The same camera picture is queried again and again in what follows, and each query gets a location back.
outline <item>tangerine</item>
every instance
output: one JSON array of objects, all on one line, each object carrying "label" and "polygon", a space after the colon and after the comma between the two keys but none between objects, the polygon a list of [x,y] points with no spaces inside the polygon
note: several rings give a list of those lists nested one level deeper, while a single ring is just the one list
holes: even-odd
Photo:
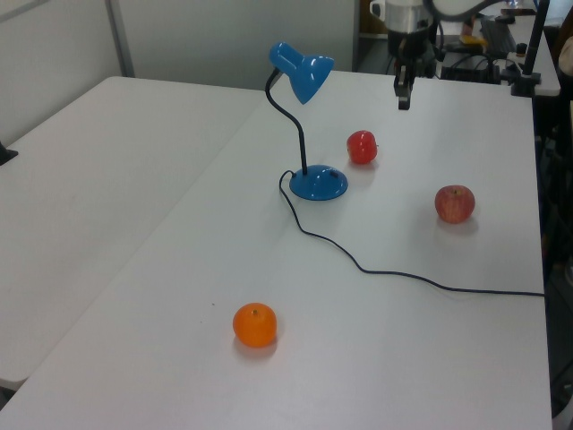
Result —
[{"label": "tangerine", "polygon": [[263,303],[249,303],[236,311],[233,330],[246,346],[265,347],[277,335],[277,316]]}]

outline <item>blue desk lamp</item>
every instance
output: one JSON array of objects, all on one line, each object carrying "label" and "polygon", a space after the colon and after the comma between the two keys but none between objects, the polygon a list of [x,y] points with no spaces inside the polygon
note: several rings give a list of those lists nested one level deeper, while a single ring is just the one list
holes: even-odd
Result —
[{"label": "blue desk lamp", "polygon": [[298,170],[291,178],[290,189],[294,194],[306,200],[335,199],[348,188],[346,176],[330,166],[322,164],[306,166],[304,132],[301,124],[270,96],[270,85],[278,74],[282,72],[290,78],[290,84],[298,100],[305,104],[326,81],[334,65],[334,60],[326,56],[303,56],[285,42],[277,43],[277,45],[272,47],[269,59],[275,66],[275,70],[273,70],[265,85],[267,99],[278,112],[295,123],[298,129],[303,168]]}]

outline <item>white wall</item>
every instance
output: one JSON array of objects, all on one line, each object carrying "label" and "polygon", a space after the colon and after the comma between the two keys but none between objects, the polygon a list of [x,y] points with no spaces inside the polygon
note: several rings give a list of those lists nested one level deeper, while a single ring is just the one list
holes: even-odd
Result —
[{"label": "white wall", "polygon": [[351,71],[357,0],[115,0],[134,75],[262,90],[280,40]]},{"label": "white wall", "polygon": [[9,145],[116,75],[103,0],[50,0],[0,22],[0,141]]}]

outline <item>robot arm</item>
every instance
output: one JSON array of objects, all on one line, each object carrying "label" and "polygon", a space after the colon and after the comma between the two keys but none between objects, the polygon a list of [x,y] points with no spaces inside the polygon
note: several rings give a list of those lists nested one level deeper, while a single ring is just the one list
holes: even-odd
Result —
[{"label": "robot arm", "polygon": [[388,28],[389,52],[396,58],[394,91],[398,108],[410,108],[416,67],[429,47],[434,20],[462,22],[500,0],[372,0],[370,11]]},{"label": "robot arm", "polygon": [[432,16],[441,21],[462,22],[500,0],[422,0]]}]

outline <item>apple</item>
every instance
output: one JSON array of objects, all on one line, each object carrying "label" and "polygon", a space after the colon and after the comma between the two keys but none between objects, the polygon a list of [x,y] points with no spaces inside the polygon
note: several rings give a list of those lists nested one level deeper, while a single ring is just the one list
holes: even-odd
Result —
[{"label": "apple", "polygon": [[436,193],[434,200],[440,218],[450,224],[459,224],[468,219],[475,208],[475,197],[463,185],[448,185]]},{"label": "apple", "polygon": [[367,164],[376,158],[378,146],[374,135],[366,130],[352,133],[346,141],[348,156],[353,163]]}]

